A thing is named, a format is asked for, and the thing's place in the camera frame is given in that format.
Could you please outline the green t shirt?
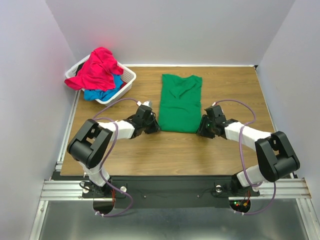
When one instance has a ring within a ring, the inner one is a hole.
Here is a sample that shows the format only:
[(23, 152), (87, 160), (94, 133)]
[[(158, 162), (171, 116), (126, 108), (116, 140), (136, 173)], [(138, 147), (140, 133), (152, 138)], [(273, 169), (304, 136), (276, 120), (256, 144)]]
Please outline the green t shirt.
[(158, 124), (164, 132), (196, 133), (202, 118), (202, 83), (196, 75), (162, 75)]

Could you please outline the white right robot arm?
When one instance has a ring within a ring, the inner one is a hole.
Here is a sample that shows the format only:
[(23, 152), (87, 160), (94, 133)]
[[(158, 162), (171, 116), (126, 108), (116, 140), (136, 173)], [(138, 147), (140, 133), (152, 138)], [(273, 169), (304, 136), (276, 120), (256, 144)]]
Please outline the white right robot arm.
[[(284, 132), (260, 131), (235, 119), (227, 119), (217, 104), (206, 108), (205, 112), (196, 132), (198, 136), (238, 142), (242, 171), (231, 177), (233, 194), (242, 195), (248, 187), (257, 188), (264, 181), (274, 183), (300, 168), (300, 161)], [(255, 151), (257, 165), (245, 167), (242, 146)]]

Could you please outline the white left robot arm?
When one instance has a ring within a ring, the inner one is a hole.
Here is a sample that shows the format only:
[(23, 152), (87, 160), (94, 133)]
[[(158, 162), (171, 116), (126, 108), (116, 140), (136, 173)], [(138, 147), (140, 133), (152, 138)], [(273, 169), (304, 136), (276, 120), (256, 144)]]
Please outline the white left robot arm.
[(111, 153), (117, 140), (134, 139), (142, 133), (153, 134), (160, 131), (152, 102), (137, 103), (136, 113), (120, 121), (98, 122), (88, 119), (84, 122), (67, 146), (67, 152), (83, 168), (89, 177), (89, 184), (82, 184), (88, 194), (106, 197), (112, 193), (109, 183), (111, 176), (104, 169), (106, 158)]

